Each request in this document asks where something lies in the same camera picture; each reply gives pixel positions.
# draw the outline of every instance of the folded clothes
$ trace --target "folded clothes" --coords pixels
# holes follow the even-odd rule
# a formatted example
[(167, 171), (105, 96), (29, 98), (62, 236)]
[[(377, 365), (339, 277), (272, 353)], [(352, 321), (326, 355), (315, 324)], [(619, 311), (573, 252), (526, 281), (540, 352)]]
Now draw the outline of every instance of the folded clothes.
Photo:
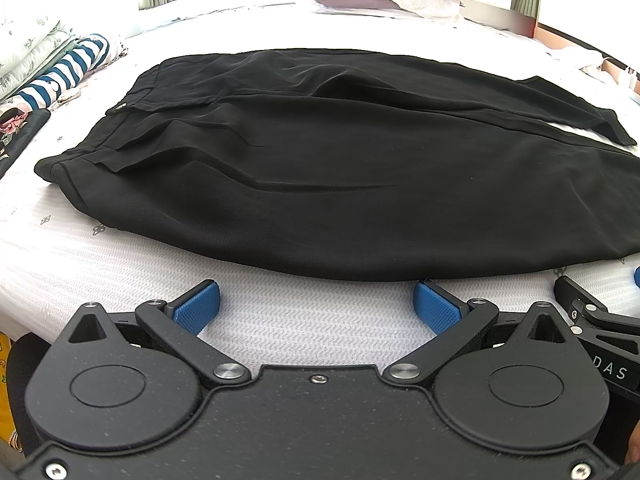
[(0, 115), (0, 178), (51, 117), (48, 110), (24, 113), (12, 108)]
[(73, 49), (75, 38), (69, 27), (59, 23), (17, 66), (0, 76), (0, 102), (43, 73), (44, 68), (59, 62)]
[(15, 95), (0, 102), (0, 113), (11, 108), (30, 112), (49, 108), (60, 95), (78, 85), (89, 73), (107, 66), (127, 53), (120, 38), (109, 41), (91, 34), (64, 55), (46, 74), (23, 86)]
[(612, 110), (538, 77), (357, 50), (169, 59), (36, 173), (104, 225), (254, 267), (400, 281), (640, 251)]
[(18, 66), (31, 51), (60, 26), (51, 13), (4, 0), (0, 16), (0, 76)]

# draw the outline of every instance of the metal screw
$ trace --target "metal screw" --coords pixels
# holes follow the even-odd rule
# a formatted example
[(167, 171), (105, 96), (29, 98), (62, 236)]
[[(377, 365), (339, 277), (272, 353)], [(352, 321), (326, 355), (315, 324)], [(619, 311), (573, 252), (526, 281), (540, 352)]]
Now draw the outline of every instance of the metal screw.
[(313, 383), (313, 384), (326, 384), (327, 381), (329, 380), (329, 377), (327, 377), (326, 375), (312, 375), (311, 377), (309, 377), (309, 380)]
[(51, 480), (64, 480), (66, 478), (66, 469), (62, 464), (52, 462), (44, 468), (44, 472)]
[(246, 368), (239, 363), (222, 363), (216, 366), (213, 374), (220, 379), (237, 379), (244, 375)]
[(571, 480), (587, 480), (591, 475), (591, 466), (589, 464), (578, 464), (571, 469)]
[(411, 363), (398, 363), (389, 368), (389, 375), (394, 379), (415, 379), (420, 375), (420, 368)]

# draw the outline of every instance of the yellow fabric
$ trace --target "yellow fabric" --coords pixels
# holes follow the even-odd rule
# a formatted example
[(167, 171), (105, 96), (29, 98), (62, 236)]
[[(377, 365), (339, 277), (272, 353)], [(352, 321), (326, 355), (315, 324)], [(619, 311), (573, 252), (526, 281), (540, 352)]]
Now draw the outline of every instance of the yellow fabric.
[(0, 382), (0, 438), (9, 446), (22, 451), (20, 440), (15, 432), (14, 420), (9, 408), (9, 397), (6, 392), (6, 359), (11, 350), (11, 340), (0, 333), (0, 368), (2, 370), (2, 381)]

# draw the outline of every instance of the white cloth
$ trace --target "white cloth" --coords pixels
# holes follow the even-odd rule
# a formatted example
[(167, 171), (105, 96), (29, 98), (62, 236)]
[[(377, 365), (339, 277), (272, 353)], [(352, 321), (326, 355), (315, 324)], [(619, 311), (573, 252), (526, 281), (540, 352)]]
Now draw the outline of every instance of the white cloth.
[[(300, 6), (236, 10), (175, 23), (130, 40), (129, 56), (83, 83), (82, 95), (52, 114), (0, 180), (0, 316), (7, 319), (0, 330), (10, 325), (16, 330), (20, 324), (52, 340), (85, 301), (99, 301), (109, 311), (131, 311), (150, 298), (177, 298), (213, 278), (222, 290), (222, 306), (200, 336), (253, 371), (260, 364), (384, 367), (429, 340), (433, 334), (412, 309), (413, 283), (316, 280), (197, 256), (105, 228), (33, 173), (40, 158), (82, 140), (140, 73), (167, 57), (289, 47), (378, 50), (458, 62), (515, 79), (540, 75), (597, 106), (615, 108), (629, 133), (640, 138), (636, 104), (628, 101), (626, 107), (623, 98), (553, 60), (539, 43), (475, 23), (313, 14)], [(598, 138), (593, 132), (577, 133)], [(612, 312), (637, 315), (640, 289), (632, 279), (637, 266), (640, 255), (624, 262), (440, 284), (463, 300), (484, 296), (503, 310), (524, 311), (533, 301), (553, 301), (556, 274), (565, 272)]]
[(20, 4), (3, 4), (0, 9), (0, 76), (14, 69), (57, 25), (58, 19), (46, 12)]

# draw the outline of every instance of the white bedsheet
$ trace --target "white bedsheet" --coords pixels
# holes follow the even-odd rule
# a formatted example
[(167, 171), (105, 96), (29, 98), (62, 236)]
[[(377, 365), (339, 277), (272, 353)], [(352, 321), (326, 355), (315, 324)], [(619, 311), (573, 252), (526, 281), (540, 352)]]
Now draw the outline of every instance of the white bedsheet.
[[(433, 334), (412, 309), (413, 283), (317, 280), (197, 256), (105, 228), (33, 173), (37, 160), (82, 140), (136, 77), (163, 59), (289, 47), (378, 50), (458, 62), (514, 79), (540, 75), (615, 109), (627, 131), (640, 139), (640, 107), (552, 59), (541, 44), (473, 23), (328, 16), (300, 6), (233, 10), (175, 23), (131, 40), (129, 56), (92, 76), (80, 98), (56, 110), (0, 180), (0, 317), (5, 319), (0, 329), (13, 337), (30, 330), (53, 340), (85, 301), (129, 311), (150, 298), (171, 300), (213, 278), (222, 290), (222, 308), (200, 336), (253, 370), (266, 363), (384, 367), (430, 339)], [(503, 310), (524, 311), (533, 301), (553, 301), (554, 280), (565, 272), (613, 312), (639, 315), (640, 289), (632, 279), (637, 266), (638, 254), (441, 284), (464, 300), (482, 296)]]

